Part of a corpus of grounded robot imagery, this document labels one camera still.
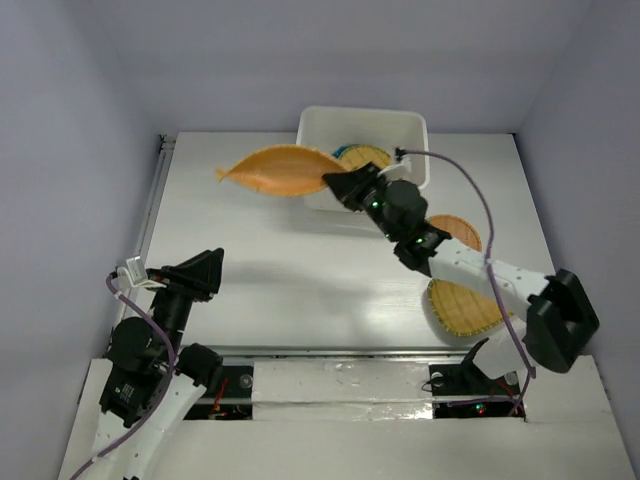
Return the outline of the round green-rimmed bamboo plate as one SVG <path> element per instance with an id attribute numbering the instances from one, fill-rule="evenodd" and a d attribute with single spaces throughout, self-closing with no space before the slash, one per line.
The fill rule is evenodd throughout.
<path id="1" fill-rule="evenodd" d="M 388 152 L 376 146 L 365 144 L 345 147 L 337 159 L 349 171 L 360 169 L 368 163 L 372 163 L 380 170 L 384 170 L 393 163 Z"/>

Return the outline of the blue polka dot ceramic plate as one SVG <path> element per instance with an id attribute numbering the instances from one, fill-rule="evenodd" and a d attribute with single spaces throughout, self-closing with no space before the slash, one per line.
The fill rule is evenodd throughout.
<path id="1" fill-rule="evenodd" d="M 339 158 L 339 157 L 343 154 L 343 152 L 344 152 L 346 149 L 348 149 L 348 148 L 349 148 L 349 145 L 341 146 L 341 147 L 339 147 L 338 149 L 336 149 L 336 150 L 332 153 L 332 155 L 333 155 L 335 158 Z"/>

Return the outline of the orange fish-shaped woven plate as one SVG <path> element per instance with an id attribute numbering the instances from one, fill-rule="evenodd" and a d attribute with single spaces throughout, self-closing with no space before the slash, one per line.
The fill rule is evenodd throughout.
<path id="1" fill-rule="evenodd" d="M 299 197 L 325 189 L 324 175 L 347 172 L 318 149 L 281 144 L 254 151 L 229 169 L 217 168 L 216 180 L 229 180 L 259 194 Z"/>

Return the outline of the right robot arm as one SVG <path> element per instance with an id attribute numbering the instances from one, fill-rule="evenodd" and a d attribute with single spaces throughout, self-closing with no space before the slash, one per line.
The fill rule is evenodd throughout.
<path id="1" fill-rule="evenodd" d="M 468 390 L 482 392 L 496 378 L 523 368 L 566 373 L 598 330 L 597 315 L 574 273 L 529 271 L 464 245 L 427 221 L 427 202 L 415 184 L 390 180 L 373 164 L 323 180 L 344 207 L 369 216 L 406 268 L 494 298 L 514 314 L 504 330 L 469 352 L 470 361 L 460 368 Z"/>

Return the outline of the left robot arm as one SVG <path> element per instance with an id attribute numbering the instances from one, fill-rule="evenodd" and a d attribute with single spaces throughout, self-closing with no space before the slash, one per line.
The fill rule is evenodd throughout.
<path id="1" fill-rule="evenodd" d="M 135 256 L 107 276 L 111 294 L 133 314 L 111 332 L 91 456 L 74 478 L 151 478 L 188 411 L 219 388 L 222 356 L 181 342 L 193 305 L 218 293 L 223 260 L 221 248 L 160 268 Z"/>

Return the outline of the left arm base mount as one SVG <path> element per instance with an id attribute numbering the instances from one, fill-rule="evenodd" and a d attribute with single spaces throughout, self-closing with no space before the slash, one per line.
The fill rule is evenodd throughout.
<path id="1" fill-rule="evenodd" d="M 185 420 L 251 420 L 254 363 L 226 358 L 215 383 L 187 411 Z"/>

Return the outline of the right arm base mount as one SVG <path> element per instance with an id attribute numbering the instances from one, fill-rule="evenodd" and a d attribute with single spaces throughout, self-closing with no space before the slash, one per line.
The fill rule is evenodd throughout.
<path id="1" fill-rule="evenodd" d="M 436 419 L 482 417 L 526 417 L 518 375 L 507 372 L 496 379 L 487 377 L 474 363 L 488 338 L 479 341 L 460 363 L 429 367 L 429 378 L 421 390 L 434 395 Z"/>

